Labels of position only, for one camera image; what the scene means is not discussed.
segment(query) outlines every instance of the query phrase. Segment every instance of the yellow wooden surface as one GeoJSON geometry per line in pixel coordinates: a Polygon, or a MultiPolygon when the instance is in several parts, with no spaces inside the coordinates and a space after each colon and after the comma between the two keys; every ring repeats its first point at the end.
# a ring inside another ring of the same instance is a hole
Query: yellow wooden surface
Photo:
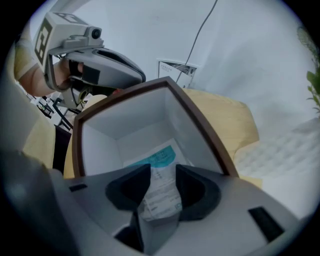
{"type": "MultiPolygon", "coordinates": [[[[244,103],[199,90],[183,90],[212,125],[232,160],[238,149],[259,140],[255,121],[244,103]]],[[[93,96],[84,109],[104,98],[105,96],[102,95],[93,96]]],[[[66,179],[75,176],[72,164],[72,138],[66,152],[63,175],[66,179]]],[[[255,180],[250,179],[248,181],[261,187],[261,180],[255,180]]]]}

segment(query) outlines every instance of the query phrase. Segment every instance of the black wire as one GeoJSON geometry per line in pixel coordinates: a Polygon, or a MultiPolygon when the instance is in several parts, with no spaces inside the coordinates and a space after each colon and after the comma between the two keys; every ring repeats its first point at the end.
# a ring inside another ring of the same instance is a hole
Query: black wire
{"type": "MultiPolygon", "coordinates": [[[[209,14],[206,16],[206,18],[205,18],[204,21],[202,22],[202,24],[201,24],[201,26],[200,26],[200,28],[199,28],[199,30],[198,30],[198,33],[197,33],[196,36],[195,36],[195,39],[194,39],[194,42],[193,42],[191,51],[190,51],[190,53],[189,53],[189,56],[188,56],[188,58],[186,59],[186,62],[185,62],[185,64],[184,64],[185,66],[187,65],[187,63],[188,63],[188,61],[189,61],[189,59],[190,59],[191,53],[192,53],[192,51],[194,50],[194,47],[195,47],[196,41],[197,41],[197,39],[198,39],[198,36],[199,36],[199,34],[200,34],[200,31],[201,31],[202,27],[204,26],[204,24],[206,23],[206,21],[207,21],[207,19],[209,18],[209,16],[211,15],[212,11],[214,10],[217,2],[218,2],[218,0],[215,0],[215,2],[214,2],[214,4],[213,4],[213,6],[212,6],[212,8],[211,8],[211,10],[210,10],[210,12],[209,12],[209,14]]],[[[178,83],[178,80],[179,80],[179,78],[180,78],[180,76],[181,76],[181,73],[182,73],[182,70],[180,71],[179,76],[178,76],[178,78],[177,78],[176,81],[175,81],[176,83],[178,83]]]]}

